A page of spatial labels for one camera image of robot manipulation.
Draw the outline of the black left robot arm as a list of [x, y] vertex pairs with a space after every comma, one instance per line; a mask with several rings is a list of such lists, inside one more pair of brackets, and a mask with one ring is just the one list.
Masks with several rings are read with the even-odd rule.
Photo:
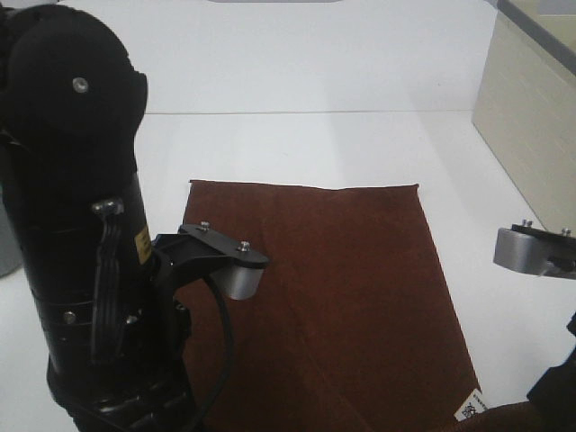
[[82, 431], [198, 431], [188, 309], [150, 240], [134, 140], [148, 80], [91, 14], [1, 12], [1, 185], [49, 350]]

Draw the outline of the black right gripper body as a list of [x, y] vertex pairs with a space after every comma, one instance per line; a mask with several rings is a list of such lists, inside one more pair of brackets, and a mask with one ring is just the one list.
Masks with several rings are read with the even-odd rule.
[[575, 350], [562, 364], [549, 368], [527, 398], [543, 414], [574, 414]]

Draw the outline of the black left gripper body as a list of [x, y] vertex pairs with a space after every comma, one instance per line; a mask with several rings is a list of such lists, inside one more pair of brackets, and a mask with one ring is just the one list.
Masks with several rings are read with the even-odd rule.
[[191, 335], [180, 287], [207, 274], [207, 247], [189, 234], [160, 235], [155, 273], [131, 292], [118, 350], [94, 360], [76, 337], [60, 341], [47, 381], [56, 403], [81, 431], [203, 431], [182, 354]]

